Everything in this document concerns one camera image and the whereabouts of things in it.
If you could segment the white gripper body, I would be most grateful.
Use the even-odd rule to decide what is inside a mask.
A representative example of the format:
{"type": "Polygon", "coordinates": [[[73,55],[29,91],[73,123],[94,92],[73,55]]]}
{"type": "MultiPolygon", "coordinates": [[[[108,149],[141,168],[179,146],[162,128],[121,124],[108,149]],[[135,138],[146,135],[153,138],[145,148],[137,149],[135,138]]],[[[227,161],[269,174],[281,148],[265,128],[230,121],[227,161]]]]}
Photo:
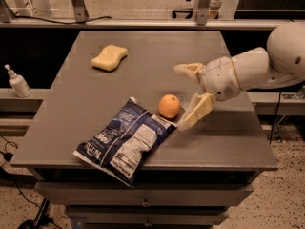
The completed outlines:
{"type": "Polygon", "coordinates": [[[205,92],[214,94],[218,101],[235,98],[241,92],[234,63],[229,57],[205,65],[200,72],[200,85],[205,92]]]}

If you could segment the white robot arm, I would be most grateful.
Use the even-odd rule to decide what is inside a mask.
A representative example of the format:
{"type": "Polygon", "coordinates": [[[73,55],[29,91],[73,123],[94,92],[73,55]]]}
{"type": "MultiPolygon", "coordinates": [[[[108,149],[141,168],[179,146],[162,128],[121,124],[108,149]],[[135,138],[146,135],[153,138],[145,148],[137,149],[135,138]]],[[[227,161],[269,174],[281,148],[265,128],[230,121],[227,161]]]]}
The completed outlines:
{"type": "Polygon", "coordinates": [[[217,101],[226,101],[252,89],[276,89],[305,80],[305,25],[290,22],[275,28],[265,49],[258,47],[233,57],[223,56],[206,65],[180,64],[174,67],[200,85],[177,127],[190,129],[208,115],[217,101]]]}

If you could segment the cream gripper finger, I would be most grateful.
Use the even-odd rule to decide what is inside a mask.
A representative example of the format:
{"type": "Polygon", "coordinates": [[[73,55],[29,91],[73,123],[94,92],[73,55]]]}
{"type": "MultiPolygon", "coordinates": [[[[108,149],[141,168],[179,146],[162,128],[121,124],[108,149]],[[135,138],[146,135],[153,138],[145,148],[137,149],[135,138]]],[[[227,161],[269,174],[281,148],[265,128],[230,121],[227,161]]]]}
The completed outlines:
{"type": "Polygon", "coordinates": [[[188,77],[192,82],[200,83],[200,72],[204,69],[201,63],[179,64],[173,67],[178,75],[188,77]]]}
{"type": "Polygon", "coordinates": [[[177,129],[185,131],[190,129],[204,116],[208,115],[214,108],[216,97],[212,93],[195,93],[188,108],[177,122],[177,129]]]}

